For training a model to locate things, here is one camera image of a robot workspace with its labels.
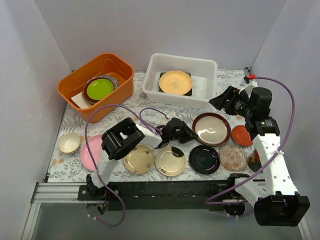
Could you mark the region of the red rimmed grey plate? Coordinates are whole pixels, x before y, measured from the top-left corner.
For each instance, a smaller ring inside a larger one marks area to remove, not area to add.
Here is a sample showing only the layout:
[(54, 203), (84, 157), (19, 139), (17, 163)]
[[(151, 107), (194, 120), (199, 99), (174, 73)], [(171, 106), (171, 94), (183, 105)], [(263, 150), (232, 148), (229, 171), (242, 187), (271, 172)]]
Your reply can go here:
[(198, 115), (192, 123), (192, 131), (197, 134), (200, 143), (211, 147), (221, 146), (231, 137), (229, 122), (213, 112)]

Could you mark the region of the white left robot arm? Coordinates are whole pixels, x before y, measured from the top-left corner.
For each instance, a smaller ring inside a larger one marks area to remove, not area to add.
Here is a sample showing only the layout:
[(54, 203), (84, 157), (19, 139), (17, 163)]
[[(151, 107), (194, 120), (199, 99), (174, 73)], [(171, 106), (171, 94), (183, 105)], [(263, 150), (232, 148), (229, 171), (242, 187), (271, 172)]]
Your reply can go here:
[(93, 147), (90, 146), (87, 133), (84, 134), (85, 146), (93, 164), (93, 173), (86, 177), (87, 192), (91, 199), (101, 200), (108, 192), (113, 192), (108, 183), (116, 164), (143, 141), (153, 149), (162, 149), (171, 141), (185, 144), (198, 137), (184, 121), (176, 117), (156, 127), (146, 122), (143, 124), (145, 127), (127, 117), (105, 131), (99, 138), (98, 157), (93, 155)]

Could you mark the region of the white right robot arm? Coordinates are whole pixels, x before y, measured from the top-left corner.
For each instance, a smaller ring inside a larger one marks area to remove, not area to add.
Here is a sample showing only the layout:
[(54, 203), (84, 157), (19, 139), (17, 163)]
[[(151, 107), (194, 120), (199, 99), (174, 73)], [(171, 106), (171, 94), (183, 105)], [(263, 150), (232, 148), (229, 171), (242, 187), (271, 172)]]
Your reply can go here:
[(253, 175), (234, 173), (227, 179), (226, 190), (205, 203), (213, 205), (215, 198), (225, 194), (232, 199), (242, 196), (253, 206), (259, 225), (296, 227), (308, 211), (310, 201), (299, 194), (290, 177), (282, 152), (284, 141), (276, 120), (269, 115), (271, 101), (272, 92), (264, 87), (254, 87), (247, 94), (232, 86), (209, 101), (217, 110), (244, 117), (245, 128), (261, 162), (256, 173), (263, 173), (265, 189), (254, 182)]

